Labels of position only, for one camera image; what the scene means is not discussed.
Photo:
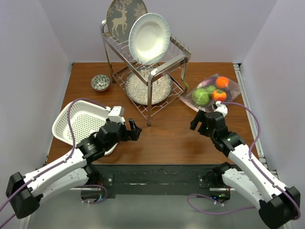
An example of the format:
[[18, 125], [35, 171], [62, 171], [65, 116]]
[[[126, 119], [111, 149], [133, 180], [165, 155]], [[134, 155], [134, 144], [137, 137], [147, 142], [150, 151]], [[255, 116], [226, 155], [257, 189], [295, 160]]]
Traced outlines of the clear zip top bag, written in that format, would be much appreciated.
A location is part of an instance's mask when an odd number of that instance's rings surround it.
[[232, 102], [240, 93], [238, 83], [225, 76], [214, 74], [180, 99], [196, 112], [199, 110], [210, 112], [214, 110], [215, 102]]

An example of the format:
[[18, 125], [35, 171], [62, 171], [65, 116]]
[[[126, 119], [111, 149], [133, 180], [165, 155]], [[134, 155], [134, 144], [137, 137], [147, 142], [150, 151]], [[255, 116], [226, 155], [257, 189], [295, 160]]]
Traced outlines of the green fake cabbage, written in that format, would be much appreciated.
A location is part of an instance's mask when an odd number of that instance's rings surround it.
[[208, 104], [210, 97], [209, 97], [208, 92], [205, 89], [197, 88], [192, 93], [192, 99], [197, 105], [205, 106]]

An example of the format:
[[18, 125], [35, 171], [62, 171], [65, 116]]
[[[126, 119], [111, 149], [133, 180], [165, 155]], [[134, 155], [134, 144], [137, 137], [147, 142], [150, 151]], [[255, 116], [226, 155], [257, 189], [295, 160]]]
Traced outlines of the orange fake tomato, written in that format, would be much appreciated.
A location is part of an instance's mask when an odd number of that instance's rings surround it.
[[227, 94], [223, 90], [214, 90], [212, 92], [212, 99], [214, 101], [225, 102], [227, 99]]

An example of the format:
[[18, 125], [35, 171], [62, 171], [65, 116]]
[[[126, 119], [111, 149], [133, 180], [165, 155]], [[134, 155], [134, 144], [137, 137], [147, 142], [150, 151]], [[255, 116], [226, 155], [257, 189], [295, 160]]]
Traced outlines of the small green fake vegetable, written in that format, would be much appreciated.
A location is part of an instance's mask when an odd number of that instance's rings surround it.
[[213, 92], [216, 90], [217, 88], [214, 85], [209, 85], [208, 87], [206, 87], [206, 92], [208, 93], [208, 95], [212, 95]]

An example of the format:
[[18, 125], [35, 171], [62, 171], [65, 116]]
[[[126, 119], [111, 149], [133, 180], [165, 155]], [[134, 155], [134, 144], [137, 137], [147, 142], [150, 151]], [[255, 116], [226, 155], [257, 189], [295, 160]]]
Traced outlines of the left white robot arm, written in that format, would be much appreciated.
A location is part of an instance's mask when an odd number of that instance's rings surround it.
[[40, 169], [22, 175], [10, 176], [5, 207], [10, 204], [14, 216], [25, 218], [35, 212], [48, 197], [73, 187], [94, 187], [99, 176], [91, 163], [102, 158], [121, 141], [136, 141], [142, 129], [129, 119], [130, 129], [125, 122], [106, 120], [98, 130], [73, 144], [71, 151]]

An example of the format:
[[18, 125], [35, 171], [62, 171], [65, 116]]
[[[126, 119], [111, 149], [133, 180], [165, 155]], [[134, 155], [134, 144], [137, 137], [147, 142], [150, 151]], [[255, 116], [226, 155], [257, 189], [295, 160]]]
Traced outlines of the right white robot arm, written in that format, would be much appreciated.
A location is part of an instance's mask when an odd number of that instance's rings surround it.
[[278, 229], [291, 220], [298, 220], [301, 194], [277, 179], [251, 152], [235, 132], [228, 130], [224, 114], [198, 111], [190, 123], [191, 130], [209, 137], [215, 148], [235, 162], [243, 175], [228, 163], [213, 169], [212, 181], [217, 187], [229, 186], [246, 198], [264, 224]]

